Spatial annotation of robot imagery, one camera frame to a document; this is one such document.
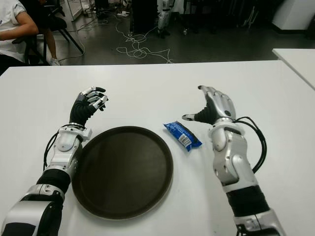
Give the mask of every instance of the chair leg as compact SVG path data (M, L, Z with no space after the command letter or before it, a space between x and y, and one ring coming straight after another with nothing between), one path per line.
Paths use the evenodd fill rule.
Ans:
M67 36L65 36L65 34L64 34L60 29L59 29L58 31L59 31L59 33L61 33L61 35L62 35L68 42L70 42L69 39L67 38Z
M46 60L47 59L47 42L46 42L46 37L44 36L44 52L43 52L43 57Z
M49 65L49 63L46 61L46 59L38 52L37 48L33 45L30 46L30 48L33 50L33 52L36 54L36 56L39 57L39 59L43 62L44 65Z
M79 44L72 38L72 36L69 34L69 32L66 29L63 29L64 33L70 38L70 40L74 43L74 45L79 49L81 53L84 53L82 48L80 48Z
M26 44L25 53L24 53L24 59L25 59L25 64L26 65L30 65L29 53L30 53L30 47Z

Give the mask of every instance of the robotic arm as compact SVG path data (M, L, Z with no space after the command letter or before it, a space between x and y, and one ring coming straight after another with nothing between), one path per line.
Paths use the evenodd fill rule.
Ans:
M238 234L285 236L247 160L247 142L244 130L234 123L232 100L212 87L198 88L204 92L207 106L198 114L184 115L183 119L213 125L209 133L215 153L213 169L234 212Z
M3 222L2 236L57 236L65 194L78 165L82 142L92 131L84 127L98 109L103 111L105 90L90 87L73 104L70 122L59 129L54 155L36 185L17 202Z

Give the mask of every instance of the person's arm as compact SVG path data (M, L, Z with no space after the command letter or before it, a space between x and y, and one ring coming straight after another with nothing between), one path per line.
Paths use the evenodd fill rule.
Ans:
M38 28L35 22L25 11L19 13L16 16L16 20L20 26L12 30L0 31L0 41L38 34Z

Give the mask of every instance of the wall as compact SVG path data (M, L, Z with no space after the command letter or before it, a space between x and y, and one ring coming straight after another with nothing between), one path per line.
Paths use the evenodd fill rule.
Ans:
M315 0L286 0L278 9L273 24L282 30L305 30L315 14Z

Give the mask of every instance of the white table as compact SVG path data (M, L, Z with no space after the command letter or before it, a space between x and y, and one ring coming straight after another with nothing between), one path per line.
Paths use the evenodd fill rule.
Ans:
M203 142L189 153L162 125L204 107L198 85L224 91L239 117L256 121L268 144L267 159L256 174L268 204L288 236L313 235L315 123L309 118L315 107L305 104L314 103L315 93L279 60L10 68L0 77L0 222L40 177L46 144L68 122L78 92L99 86L107 89L110 101L86 124L93 137L124 125L156 132L171 149L173 183L159 207L126 221L88 214L70 187L60 236L235 235L232 210L212 169L209 125L182 121ZM260 142L246 130L254 165Z
M272 52L315 90L315 49L275 48Z

